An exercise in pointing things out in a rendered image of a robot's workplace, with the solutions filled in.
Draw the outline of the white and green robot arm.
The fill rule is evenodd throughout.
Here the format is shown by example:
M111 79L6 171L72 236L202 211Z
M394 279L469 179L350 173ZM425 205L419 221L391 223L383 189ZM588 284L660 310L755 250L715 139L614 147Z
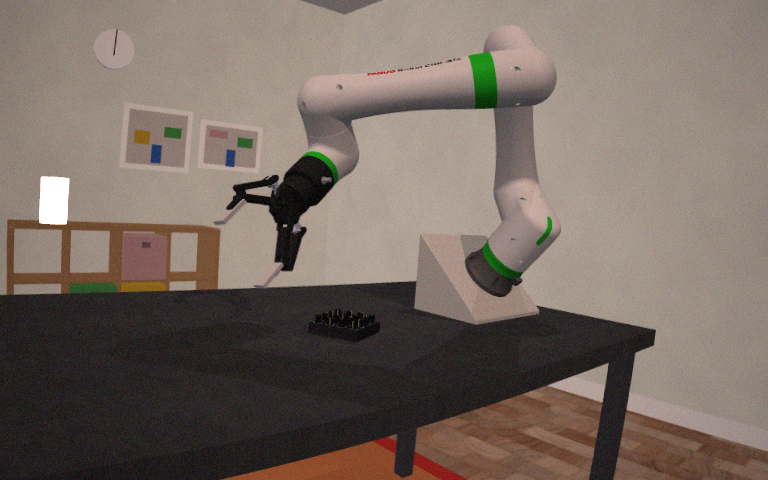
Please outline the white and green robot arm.
M480 250L468 255L465 266L481 289L504 297L561 232L539 185L533 132L533 105L552 94L556 80L552 60L526 30L514 25L495 29L484 53L397 70L315 76L297 98L309 149L284 180L305 179L315 191L311 206L317 205L358 163L352 120L417 110L494 108L493 192L502 223Z

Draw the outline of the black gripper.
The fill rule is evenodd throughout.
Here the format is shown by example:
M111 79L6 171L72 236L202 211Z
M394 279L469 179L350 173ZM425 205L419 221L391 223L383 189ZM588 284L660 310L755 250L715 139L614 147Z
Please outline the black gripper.
M255 288L265 289L280 271L293 270L302 237L307 231L306 227L300 225L299 218L315 201L315 192L305 179L289 176L280 185L278 180L278 175L272 175L261 181L234 185L236 195L233 201L213 221L215 225L226 224L246 203L270 204L269 212L277 223L278 231L275 261L256 281ZM264 186L273 188L271 197L246 194L248 189Z

